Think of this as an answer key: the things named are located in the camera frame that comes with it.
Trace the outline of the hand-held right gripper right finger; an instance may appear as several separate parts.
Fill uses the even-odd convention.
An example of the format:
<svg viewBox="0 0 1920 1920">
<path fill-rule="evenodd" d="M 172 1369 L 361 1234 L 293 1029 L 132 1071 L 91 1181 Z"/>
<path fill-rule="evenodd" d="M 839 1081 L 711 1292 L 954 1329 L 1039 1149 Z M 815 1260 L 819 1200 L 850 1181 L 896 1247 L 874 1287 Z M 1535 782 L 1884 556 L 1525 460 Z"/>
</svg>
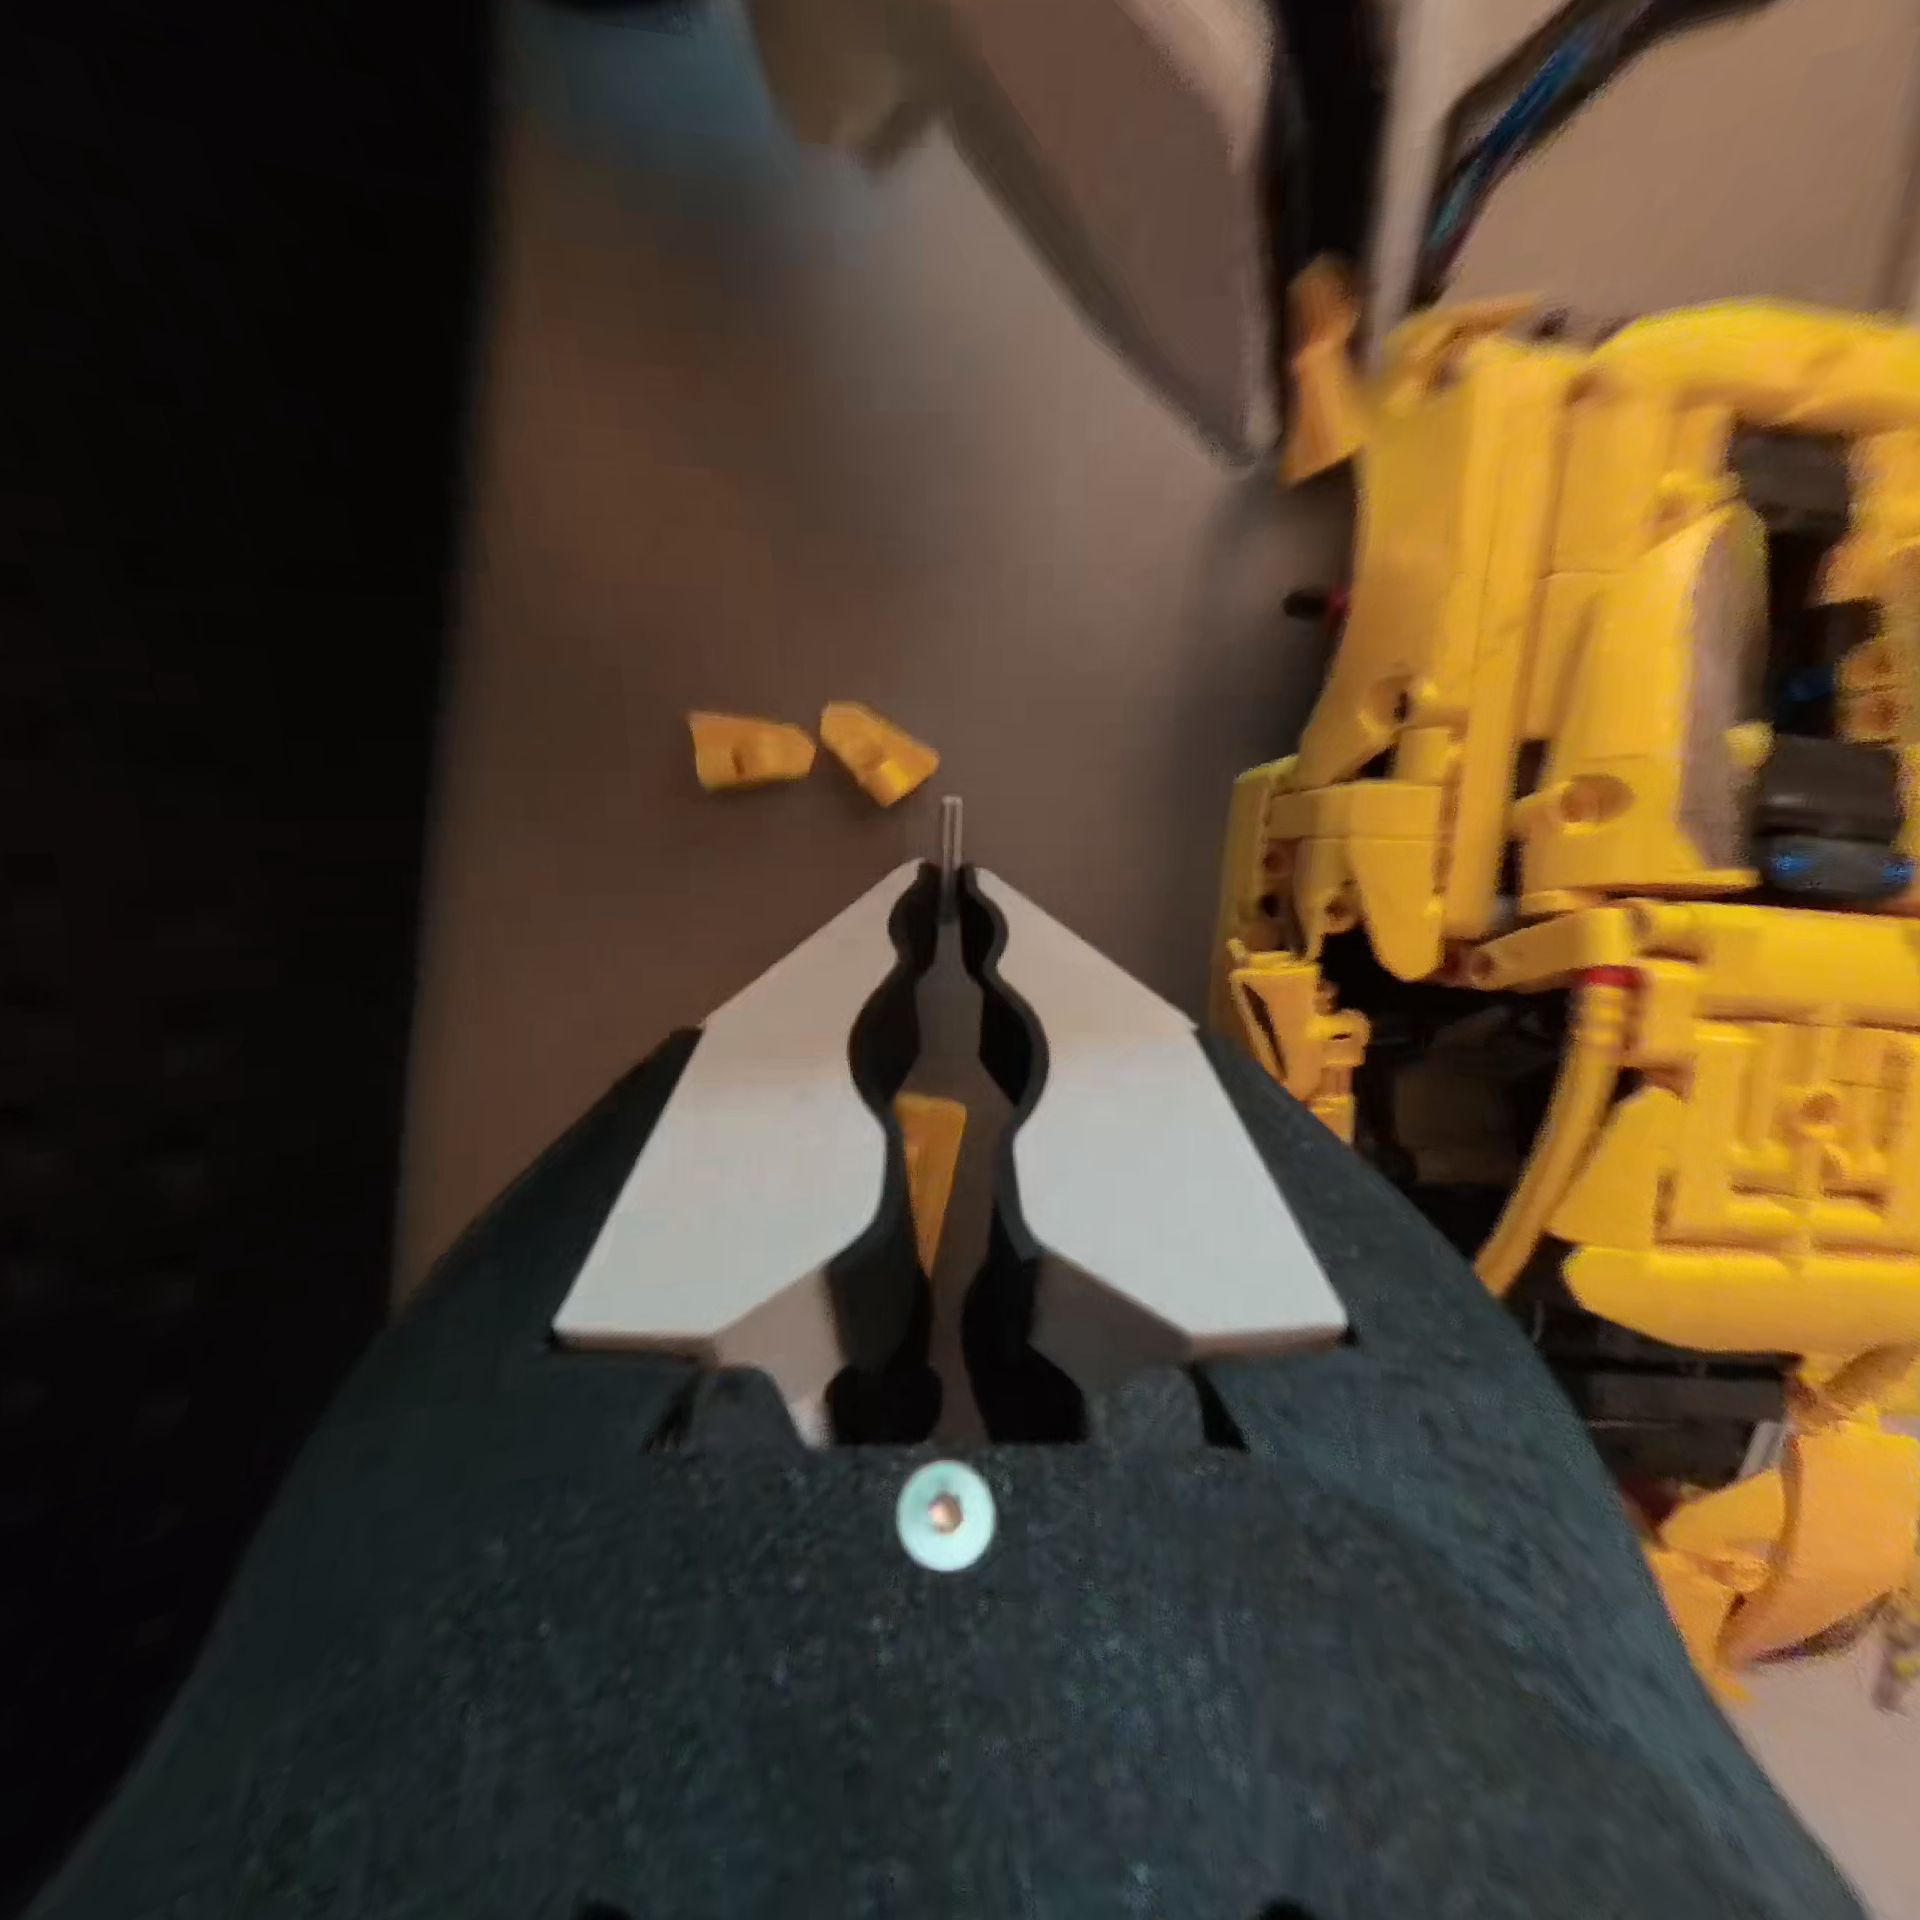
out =
<svg viewBox="0 0 1920 1920">
<path fill-rule="evenodd" d="M 1329 1348 L 1348 1316 L 1198 1024 L 974 864 L 978 1061 L 1008 1101 L 994 1225 L 1066 1377 Z"/>
</svg>

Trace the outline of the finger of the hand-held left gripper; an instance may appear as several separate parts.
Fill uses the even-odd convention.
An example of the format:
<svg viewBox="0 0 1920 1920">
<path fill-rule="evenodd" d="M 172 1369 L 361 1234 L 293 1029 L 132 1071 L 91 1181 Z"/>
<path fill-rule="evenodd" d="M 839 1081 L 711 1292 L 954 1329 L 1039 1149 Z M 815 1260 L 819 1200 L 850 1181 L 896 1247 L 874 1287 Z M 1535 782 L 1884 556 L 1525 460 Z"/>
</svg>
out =
<svg viewBox="0 0 1920 1920">
<path fill-rule="evenodd" d="M 1367 253 L 1386 19 L 1358 0 L 752 0 L 782 130 L 945 135 L 1091 329 L 1220 460 L 1283 433 L 1287 282 Z"/>
</svg>

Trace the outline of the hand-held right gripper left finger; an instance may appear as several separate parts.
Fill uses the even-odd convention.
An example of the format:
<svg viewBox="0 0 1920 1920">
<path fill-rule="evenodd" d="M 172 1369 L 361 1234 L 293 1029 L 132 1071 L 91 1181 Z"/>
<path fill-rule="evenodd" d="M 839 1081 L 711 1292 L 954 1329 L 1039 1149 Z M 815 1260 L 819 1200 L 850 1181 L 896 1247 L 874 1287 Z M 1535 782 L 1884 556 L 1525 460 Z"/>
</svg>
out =
<svg viewBox="0 0 1920 1920">
<path fill-rule="evenodd" d="M 913 1343 L 920 1260 L 896 1094 L 920 1061 L 933 864 L 909 863 L 711 1008 L 548 1333 L 758 1369 L 799 1437 Z"/>
</svg>

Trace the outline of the yellow brick toy car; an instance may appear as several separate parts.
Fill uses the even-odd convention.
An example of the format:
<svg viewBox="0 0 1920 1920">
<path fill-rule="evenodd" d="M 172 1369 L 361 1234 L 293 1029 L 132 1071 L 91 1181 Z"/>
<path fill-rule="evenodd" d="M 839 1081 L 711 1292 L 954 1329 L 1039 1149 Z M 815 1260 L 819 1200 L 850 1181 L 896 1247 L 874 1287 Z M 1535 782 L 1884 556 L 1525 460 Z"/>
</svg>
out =
<svg viewBox="0 0 1920 1920">
<path fill-rule="evenodd" d="M 1717 1689 L 1913 1635 L 1913 323 L 1292 317 L 1354 556 L 1211 1024 L 1508 1299 Z"/>
</svg>

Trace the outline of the grey desk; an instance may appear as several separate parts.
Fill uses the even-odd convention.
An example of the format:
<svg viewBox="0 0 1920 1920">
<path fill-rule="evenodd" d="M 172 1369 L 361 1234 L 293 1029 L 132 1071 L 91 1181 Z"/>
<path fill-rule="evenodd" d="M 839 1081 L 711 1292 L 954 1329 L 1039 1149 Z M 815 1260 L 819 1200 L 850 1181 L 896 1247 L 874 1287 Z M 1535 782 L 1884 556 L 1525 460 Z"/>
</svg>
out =
<svg viewBox="0 0 1920 1920">
<path fill-rule="evenodd" d="M 700 802 L 678 712 L 836 691 L 925 724 L 967 834 L 1055 916 L 1198 1004 L 1211 810 L 1304 710 L 1283 576 L 1340 537 L 1216 471 L 1031 266 L 933 140 L 887 180 L 776 135 L 734 12 L 665 34 L 508 12 L 497 262 L 477 375 L 465 626 L 445 710 L 395 1273 L 505 1304 L 610 1209 L 665 1029 L 741 988 L 933 834 L 839 773 Z M 1440 1369 L 1416 1456 L 1374 1418 L 1283 1443 L 1378 1466 L 1367 1507 L 1247 1446 L 986 1456 L 974 1575 L 899 1560 L 873 1491 L 793 1491 L 748 1543 L 646 1521 L 692 1452 L 559 1443 L 532 1548 L 606 1745 L 473 1729 L 477 1893 L 497 1915 L 1855 1915 L 1855 1885 L 1739 1729 L 1755 1789 L 1717 1847 L 1579 1733 L 1411 1528 L 1435 1418 L 1500 1491 L 1525 1424 Z"/>
</svg>

